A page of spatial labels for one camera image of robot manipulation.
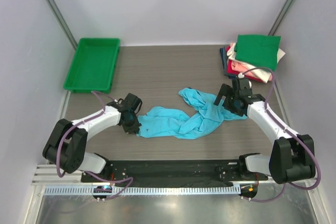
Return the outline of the light blue t shirt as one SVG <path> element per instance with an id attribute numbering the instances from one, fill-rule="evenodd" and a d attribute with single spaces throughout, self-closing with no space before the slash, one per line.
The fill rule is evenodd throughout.
<path id="1" fill-rule="evenodd" d="M 223 101 L 214 105 L 216 96 L 213 94 L 191 88 L 182 89 L 178 94 L 196 113 L 188 116 L 182 110 L 155 106 L 146 115 L 138 116 L 141 127 L 137 136 L 194 140 L 211 134 L 224 121 L 247 119 L 245 115 L 238 116 L 226 110 L 222 107 Z"/>

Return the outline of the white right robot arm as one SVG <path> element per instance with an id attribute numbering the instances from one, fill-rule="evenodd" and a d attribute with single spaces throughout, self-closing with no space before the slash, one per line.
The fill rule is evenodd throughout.
<path id="1" fill-rule="evenodd" d="M 258 153 L 239 157 L 241 164 L 236 167 L 236 172 L 241 179 L 248 180 L 260 173 L 272 177 L 277 184 L 286 184 L 315 177 L 313 139 L 287 126 L 261 94 L 253 93 L 248 79 L 236 78 L 232 79 L 231 85 L 222 84 L 214 105 L 248 117 L 272 143 L 269 157 Z"/>

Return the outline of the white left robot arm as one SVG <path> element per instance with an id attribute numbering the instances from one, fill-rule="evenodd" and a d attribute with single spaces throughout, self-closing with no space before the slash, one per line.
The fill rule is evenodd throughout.
<path id="1" fill-rule="evenodd" d="M 127 134 L 138 134 L 141 124 L 137 113 L 141 107 L 142 100 L 128 93 L 124 99 L 103 103 L 99 111 L 84 118 L 60 119 L 43 149 L 43 157 L 56 165 L 60 178 L 81 171 L 94 180 L 108 182 L 113 173 L 111 164 L 99 154 L 88 153 L 87 142 L 113 126 L 122 127 Z"/>

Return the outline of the green plastic tray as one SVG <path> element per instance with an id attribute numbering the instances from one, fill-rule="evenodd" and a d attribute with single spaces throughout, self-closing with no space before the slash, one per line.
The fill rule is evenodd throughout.
<path id="1" fill-rule="evenodd" d="M 63 88 L 74 93 L 109 93 L 119 50 L 119 38 L 81 38 Z"/>

